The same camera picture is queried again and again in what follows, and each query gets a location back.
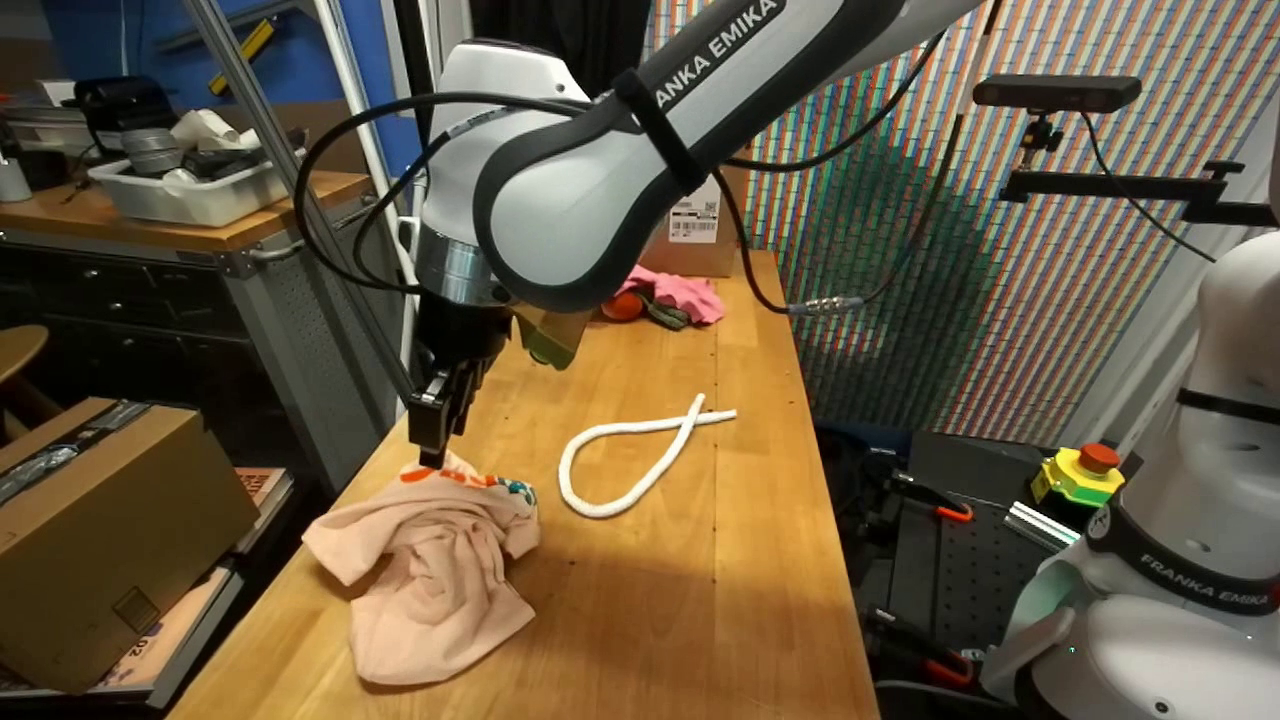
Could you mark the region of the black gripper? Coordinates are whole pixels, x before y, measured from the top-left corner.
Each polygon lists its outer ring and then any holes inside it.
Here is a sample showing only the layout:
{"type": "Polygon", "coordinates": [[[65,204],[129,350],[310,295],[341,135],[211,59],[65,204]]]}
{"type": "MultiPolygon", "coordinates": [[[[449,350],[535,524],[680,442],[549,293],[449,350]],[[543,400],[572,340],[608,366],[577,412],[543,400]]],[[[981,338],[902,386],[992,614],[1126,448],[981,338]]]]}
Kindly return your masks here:
{"type": "Polygon", "coordinates": [[[410,400],[410,442],[429,470],[442,470],[449,442],[464,437],[469,408],[509,338],[513,315],[506,310],[420,302],[413,333],[413,386],[420,394],[410,400]]]}

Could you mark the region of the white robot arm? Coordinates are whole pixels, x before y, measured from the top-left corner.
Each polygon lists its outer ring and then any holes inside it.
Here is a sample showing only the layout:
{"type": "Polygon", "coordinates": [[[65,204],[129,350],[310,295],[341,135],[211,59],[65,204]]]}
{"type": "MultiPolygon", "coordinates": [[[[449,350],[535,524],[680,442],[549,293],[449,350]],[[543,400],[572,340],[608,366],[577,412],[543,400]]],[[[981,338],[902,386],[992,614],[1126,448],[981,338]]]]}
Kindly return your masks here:
{"type": "MultiPolygon", "coordinates": [[[[661,216],[844,69],[978,0],[712,0],[587,98],[535,50],[469,39],[434,106],[434,236],[509,295],[577,311],[661,216]]],[[[981,685],[1042,720],[1280,720],[1280,236],[1200,281],[1163,445],[1018,595],[981,685]]]]}

